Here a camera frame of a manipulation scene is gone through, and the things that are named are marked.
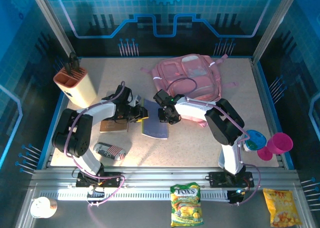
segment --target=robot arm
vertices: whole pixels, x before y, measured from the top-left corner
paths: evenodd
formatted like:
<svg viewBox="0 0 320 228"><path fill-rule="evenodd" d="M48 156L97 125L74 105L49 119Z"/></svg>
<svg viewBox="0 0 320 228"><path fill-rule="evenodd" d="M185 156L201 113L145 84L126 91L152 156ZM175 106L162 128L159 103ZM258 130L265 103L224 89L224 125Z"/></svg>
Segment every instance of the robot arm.
<svg viewBox="0 0 320 228"><path fill-rule="evenodd" d="M122 86L119 85L115 94L102 99L112 98L121 92ZM96 175L103 169L103 165L94 157L89 150L92 126L104 119L117 120L127 119L129 122L136 122L139 119L146 118L148 111L140 105L140 96L132 96L131 89L124 87L121 95L112 102L96 104L80 116L75 129L68 142L67 153L73 156L77 164L86 172ZM72 123L84 109L72 110L65 109L60 117L58 125L52 137L52 145L60 152L64 152L65 143Z"/></svg>
<svg viewBox="0 0 320 228"><path fill-rule="evenodd" d="M208 122L214 138L222 145L224 154L224 170L235 182L246 168L238 156L238 141L245 126L244 121L226 99L217 102L206 102L190 99L184 95L170 96L160 90L153 99L162 107L158 111L161 122L175 124L180 115L192 116Z"/></svg>

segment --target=blue lid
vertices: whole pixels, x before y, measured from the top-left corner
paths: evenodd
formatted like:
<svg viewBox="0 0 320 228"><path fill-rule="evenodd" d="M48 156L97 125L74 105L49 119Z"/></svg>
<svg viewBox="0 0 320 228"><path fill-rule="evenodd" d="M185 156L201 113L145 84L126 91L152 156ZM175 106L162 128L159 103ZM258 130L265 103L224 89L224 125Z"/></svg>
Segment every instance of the blue lid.
<svg viewBox="0 0 320 228"><path fill-rule="evenodd" d="M260 132L256 130L248 130L247 133L250 135L250 139L245 141L245 145L249 150L259 150L267 144L267 139Z"/></svg>

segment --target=yellow chip bag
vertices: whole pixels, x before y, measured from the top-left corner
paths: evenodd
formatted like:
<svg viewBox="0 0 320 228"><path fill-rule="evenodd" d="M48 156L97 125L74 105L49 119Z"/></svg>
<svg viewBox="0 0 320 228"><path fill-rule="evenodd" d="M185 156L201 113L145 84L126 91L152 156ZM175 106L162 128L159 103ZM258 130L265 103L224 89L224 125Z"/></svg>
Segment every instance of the yellow chip bag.
<svg viewBox="0 0 320 228"><path fill-rule="evenodd" d="M171 227L196 226L204 223L200 207L200 186L193 182L177 184L171 192Z"/></svg>
<svg viewBox="0 0 320 228"><path fill-rule="evenodd" d="M272 227L289 227L302 224L292 191L263 189L266 205L270 212Z"/></svg>

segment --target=table surface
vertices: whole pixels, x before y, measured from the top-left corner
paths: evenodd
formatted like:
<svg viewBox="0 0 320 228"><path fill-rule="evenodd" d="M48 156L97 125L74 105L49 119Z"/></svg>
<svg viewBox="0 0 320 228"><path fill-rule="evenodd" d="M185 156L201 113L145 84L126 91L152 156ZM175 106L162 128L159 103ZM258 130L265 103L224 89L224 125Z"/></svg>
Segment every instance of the table surface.
<svg viewBox="0 0 320 228"><path fill-rule="evenodd" d="M114 93L122 80L132 89L133 95L153 100L157 92L152 78L140 71L141 67L152 69L165 58L84 58L81 67L88 70L91 81L98 90L93 103ZM267 140L270 132L259 98L249 59L227 59L219 67L222 85L238 82L233 88L222 88L222 97L227 99L245 122L245 129L261 132ZM69 102L68 108L79 109ZM128 133L102 133L100 123L92 127L89 148L97 142L119 146L126 150L122 161L114 161L94 153L105 166L202 166L217 167L221 145L214 139L208 127L202 128L189 120L169 126L168 140L153 139L141 135L141 124L130 123ZM256 152L242 152L245 163L259 167L278 167L277 158L261 160ZM71 159L55 149L51 166L74 166Z"/></svg>

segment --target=blue wall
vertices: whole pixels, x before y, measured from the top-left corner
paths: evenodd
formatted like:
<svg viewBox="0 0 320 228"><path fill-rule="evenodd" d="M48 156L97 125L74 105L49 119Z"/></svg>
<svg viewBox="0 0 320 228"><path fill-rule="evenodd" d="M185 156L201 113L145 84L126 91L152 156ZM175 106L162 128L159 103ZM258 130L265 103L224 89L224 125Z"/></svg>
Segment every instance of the blue wall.
<svg viewBox="0 0 320 228"><path fill-rule="evenodd" d="M78 54L93 57L120 56L125 38L136 39L141 56L220 55L214 52L220 42L236 44L229 55L252 55L280 1L49 0Z"/></svg>
<svg viewBox="0 0 320 228"><path fill-rule="evenodd" d="M320 100L309 116L312 98L320 92L319 3L295 0L261 59L269 84L283 76L280 83L287 89L275 108L293 139L294 166L302 170L320 169Z"/></svg>
<svg viewBox="0 0 320 228"><path fill-rule="evenodd" d="M0 20L0 226L15 227L37 165L19 153L23 144L43 148L61 93L53 76L66 57L34 0L0 0Z"/></svg>
<svg viewBox="0 0 320 228"><path fill-rule="evenodd" d="M34 3L34 0L0 0L1 31L5 34L0 35L0 59Z"/></svg>
<svg viewBox="0 0 320 228"><path fill-rule="evenodd" d="M307 17L307 22L313 27L320 38L320 0L296 0Z"/></svg>

